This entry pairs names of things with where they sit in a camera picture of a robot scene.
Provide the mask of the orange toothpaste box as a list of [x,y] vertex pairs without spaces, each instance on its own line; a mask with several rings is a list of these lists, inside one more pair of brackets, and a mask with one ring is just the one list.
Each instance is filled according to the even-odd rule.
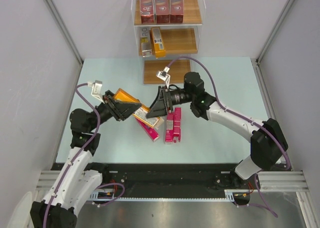
[[164,119],[161,117],[147,118],[147,113],[150,108],[142,104],[138,99],[127,93],[125,90],[119,88],[115,93],[114,98],[119,101],[141,104],[141,107],[133,113],[133,116],[148,127],[159,129],[159,127],[163,125]]
[[154,55],[156,58],[164,58],[166,56],[166,49],[159,27],[151,28],[151,36],[153,41]]

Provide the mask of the pink Be You toothpaste box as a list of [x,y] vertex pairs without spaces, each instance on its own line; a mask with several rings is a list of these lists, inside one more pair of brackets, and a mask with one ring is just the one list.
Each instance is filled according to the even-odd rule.
[[147,126],[138,119],[136,119],[136,121],[153,142],[156,142],[159,139],[160,135],[157,133],[155,129]]

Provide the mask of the silver gold R.O toothpaste box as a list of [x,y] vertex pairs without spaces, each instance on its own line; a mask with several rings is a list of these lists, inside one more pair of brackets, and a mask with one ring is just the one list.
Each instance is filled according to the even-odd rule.
[[153,55],[149,27],[142,27],[140,29],[140,47],[144,58]]

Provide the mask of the red 3D toothpaste box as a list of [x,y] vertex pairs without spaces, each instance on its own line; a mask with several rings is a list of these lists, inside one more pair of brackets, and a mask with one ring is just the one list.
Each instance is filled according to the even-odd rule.
[[184,0],[170,0],[170,23],[183,23]]

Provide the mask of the red foil toothpaste box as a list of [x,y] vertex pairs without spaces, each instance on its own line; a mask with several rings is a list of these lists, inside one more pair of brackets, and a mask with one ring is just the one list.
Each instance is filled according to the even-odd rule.
[[140,19],[142,24],[151,24],[155,22],[153,0],[140,0]]

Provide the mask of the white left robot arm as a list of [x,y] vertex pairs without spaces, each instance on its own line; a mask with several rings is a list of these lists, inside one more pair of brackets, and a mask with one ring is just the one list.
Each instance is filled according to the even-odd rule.
[[92,161],[100,142],[100,125],[111,118],[124,121],[140,107],[141,103],[116,100],[111,91],[106,91],[102,102],[91,112],[80,108],[71,112],[70,151],[51,189],[42,201],[31,206],[34,227],[76,226],[79,212],[91,193],[111,181],[107,165]]

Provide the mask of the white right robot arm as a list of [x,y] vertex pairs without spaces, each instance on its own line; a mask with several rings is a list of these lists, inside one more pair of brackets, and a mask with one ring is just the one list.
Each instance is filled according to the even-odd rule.
[[270,170],[282,156],[287,155],[288,143],[276,120],[254,120],[223,105],[217,95],[212,96],[205,91],[199,73],[186,73],[183,88],[174,90],[166,71],[159,71],[156,76],[165,85],[158,87],[157,96],[146,115],[148,118],[167,116],[175,105],[189,103],[195,117],[221,124],[250,143],[250,155],[235,167],[235,173],[230,176],[235,188],[243,188],[252,175]]

